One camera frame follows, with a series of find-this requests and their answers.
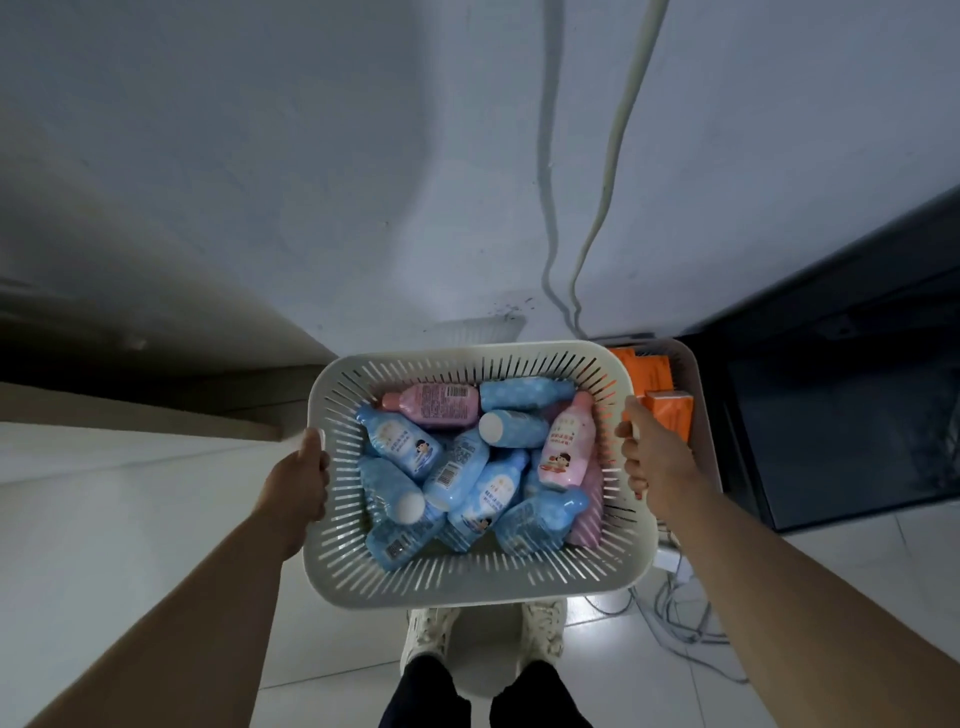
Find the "plastic basket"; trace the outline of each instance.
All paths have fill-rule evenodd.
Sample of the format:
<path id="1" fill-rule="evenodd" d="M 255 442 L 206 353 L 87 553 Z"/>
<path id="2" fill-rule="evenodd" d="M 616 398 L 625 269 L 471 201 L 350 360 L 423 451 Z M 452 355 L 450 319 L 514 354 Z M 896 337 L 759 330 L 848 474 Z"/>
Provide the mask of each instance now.
<path id="1" fill-rule="evenodd" d="M 605 484 L 603 538 L 596 549 L 565 545 L 555 552 L 515 558 L 492 533 L 470 553 L 438 542 L 400 570 L 387 573 L 364 544 L 367 520 L 357 459 L 364 431 L 353 416 L 363 402 L 421 381 L 477 384 L 515 376 L 573 379 L 596 397 L 593 408 Z M 416 353 L 345 356 L 327 366 L 310 392 L 307 422 L 324 432 L 331 457 L 325 517 L 303 547 L 314 589 L 347 609 L 467 606 L 576 596 L 624 589 L 653 563 L 657 520 L 627 487 L 620 441 L 623 400 L 633 393 L 623 364 L 589 341 L 489 344 Z"/>

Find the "white sneaker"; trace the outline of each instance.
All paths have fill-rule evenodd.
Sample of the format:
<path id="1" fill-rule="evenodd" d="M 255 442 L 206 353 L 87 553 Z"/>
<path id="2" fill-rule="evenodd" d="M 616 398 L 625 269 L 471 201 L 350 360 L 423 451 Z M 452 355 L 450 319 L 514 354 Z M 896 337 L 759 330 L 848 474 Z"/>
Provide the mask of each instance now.
<path id="1" fill-rule="evenodd" d="M 446 660 L 453 622 L 460 616 L 460 609 L 414 609 L 410 612 L 407 641 L 400 655 L 400 674 L 415 657 L 436 655 Z"/>
<path id="2" fill-rule="evenodd" d="M 564 625 L 566 599 L 556 601 L 525 601 L 520 604 L 523 629 L 520 632 L 520 656 L 516 660 L 516 674 L 535 660 L 556 665 L 564 654 Z"/>

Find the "hand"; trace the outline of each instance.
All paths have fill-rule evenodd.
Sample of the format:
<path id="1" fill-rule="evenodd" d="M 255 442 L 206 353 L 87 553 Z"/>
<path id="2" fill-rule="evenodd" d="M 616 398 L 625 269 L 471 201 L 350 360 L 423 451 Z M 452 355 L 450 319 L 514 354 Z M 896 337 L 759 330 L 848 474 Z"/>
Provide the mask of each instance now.
<path id="1" fill-rule="evenodd" d="M 253 512 L 279 527 L 285 559 L 303 546 L 307 525 L 324 517 L 329 463 L 329 455 L 320 447 L 320 432 L 308 427 L 300 449 L 280 460 L 267 475 Z"/>
<path id="2" fill-rule="evenodd" d="M 638 498 L 646 493 L 650 511 L 669 522 L 671 504 L 705 481 L 680 435 L 657 422 L 636 397 L 626 399 L 624 411 L 630 421 L 617 425 L 614 434 L 624 438 L 621 451 L 627 458 L 624 470 L 630 476 L 630 488 Z M 638 440 L 632 425 L 639 431 Z"/>

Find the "bottle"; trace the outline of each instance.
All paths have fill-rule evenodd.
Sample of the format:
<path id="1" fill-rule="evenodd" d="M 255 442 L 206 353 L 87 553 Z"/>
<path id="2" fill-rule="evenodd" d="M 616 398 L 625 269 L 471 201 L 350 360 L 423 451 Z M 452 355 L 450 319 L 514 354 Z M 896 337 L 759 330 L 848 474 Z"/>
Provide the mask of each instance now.
<path id="1" fill-rule="evenodd" d="M 570 400 L 555 401 L 553 404 L 547 404 L 545 407 L 541 407 L 537 414 L 552 425 L 560 413 L 567 409 L 572 403 Z"/>
<path id="2" fill-rule="evenodd" d="M 469 384 L 414 384 L 385 394 L 380 407 L 424 427 L 470 427 L 477 421 L 480 395 Z"/>
<path id="3" fill-rule="evenodd" d="M 444 450 L 433 437 L 396 412 L 378 412 L 361 404 L 356 419 L 370 434 L 373 449 L 417 482 L 423 482 Z"/>
<path id="4" fill-rule="evenodd" d="M 447 514 L 441 540 L 455 551 L 470 548 L 510 505 L 529 459 L 525 449 L 515 449 L 506 460 L 487 463 L 464 502 Z"/>
<path id="5" fill-rule="evenodd" d="M 456 508 L 467 497 L 488 460 L 490 448 L 476 427 L 458 435 L 423 483 L 427 502 L 444 512 Z"/>
<path id="6" fill-rule="evenodd" d="M 566 542 L 584 548 L 597 548 L 603 533 L 603 469 L 597 462 L 596 452 L 590 456 L 580 490 L 590 499 L 590 505 L 573 522 Z"/>
<path id="7" fill-rule="evenodd" d="M 590 499 L 579 488 L 562 493 L 544 490 L 503 514 L 493 534 L 500 548 L 511 556 L 557 551 L 564 545 L 564 536 L 577 514 L 589 504 Z"/>
<path id="8" fill-rule="evenodd" d="M 403 525 L 420 520 L 425 505 L 423 491 L 400 468 L 382 457 L 361 457 L 357 470 L 364 494 L 369 491 L 374 500 L 382 501 L 388 519 Z"/>
<path id="9" fill-rule="evenodd" d="M 550 426 L 540 456 L 540 480 L 564 488 L 580 485 L 587 472 L 596 435 L 593 395 L 577 392 L 573 403 Z"/>
<path id="10" fill-rule="evenodd" d="M 540 449 L 530 450 L 530 470 L 523 474 L 523 481 L 521 483 L 523 500 L 529 500 L 534 496 L 538 496 L 543 491 L 562 492 L 564 490 L 564 488 L 561 488 L 559 485 L 540 481 L 540 469 L 537 465 L 540 464 L 541 453 L 542 450 Z"/>
<path id="11" fill-rule="evenodd" d="M 550 432 L 547 421 L 529 412 L 494 409 L 480 418 L 480 437 L 497 448 L 540 448 Z"/>
<path id="12" fill-rule="evenodd" d="M 396 571 L 430 543 L 445 524 L 444 513 L 428 503 L 416 523 L 400 525 L 385 520 L 367 534 L 365 543 L 377 564 L 386 571 Z"/>
<path id="13" fill-rule="evenodd" d="M 480 385 L 480 405 L 484 412 L 538 409 L 555 401 L 572 400 L 576 391 L 577 385 L 569 379 L 548 379 L 545 376 L 485 381 Z"/>

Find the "pink bottle cap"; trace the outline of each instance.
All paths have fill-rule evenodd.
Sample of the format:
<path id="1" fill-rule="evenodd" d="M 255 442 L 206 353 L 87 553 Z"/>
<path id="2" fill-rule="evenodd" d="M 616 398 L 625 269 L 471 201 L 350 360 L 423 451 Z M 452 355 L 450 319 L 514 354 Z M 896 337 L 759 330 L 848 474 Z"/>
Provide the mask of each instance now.
<path id="1" fill-rule="evenodd" d="M 593 395 L 590 392 L 577 392 L 577 394 L 573 396 L 573 406 L 577 409 L 592 409 Z"/>
<path id="2" fill-rule="evenodd" d="M 400 394 L 399 392 L 388 392 L 383 396 L 383 401 L 380 403 L 380 409 L 385 409 L 388 412 L 399 412 L 400 411 Z"/>

